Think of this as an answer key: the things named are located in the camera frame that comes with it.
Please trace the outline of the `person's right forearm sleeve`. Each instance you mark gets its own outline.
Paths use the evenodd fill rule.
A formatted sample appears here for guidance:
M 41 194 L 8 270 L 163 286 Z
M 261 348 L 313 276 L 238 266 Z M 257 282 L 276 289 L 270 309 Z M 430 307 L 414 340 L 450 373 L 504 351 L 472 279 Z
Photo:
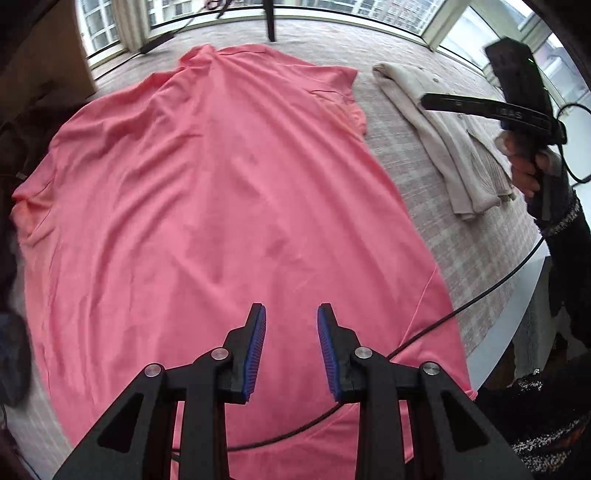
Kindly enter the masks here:
M 573 337 L 590 347 L 590 228 L 566 180 L 551 188 L 552 217 L 535 223 L 552 260 L 550 307 L 564 309 Z M 535 479 L 590 477 L 590 354 L 503 389 L 480 390 L 476 404 Z

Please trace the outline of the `person's right hand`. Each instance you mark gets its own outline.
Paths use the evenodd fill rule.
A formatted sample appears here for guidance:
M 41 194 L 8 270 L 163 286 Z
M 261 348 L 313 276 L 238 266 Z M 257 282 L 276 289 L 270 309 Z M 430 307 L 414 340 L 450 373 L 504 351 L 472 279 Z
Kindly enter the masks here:
M 559 157 L 550 149 L 533 154 L 523 136 L 510 131 L 503 131 L 496 139 L 497 149 L 507 157 L 511 164 L 513 185 L 526 199 L 533 199 L 542 189 L 543 181 L 537 180 L 538 171 L 545 178 L 561 178 L 562 166 Z

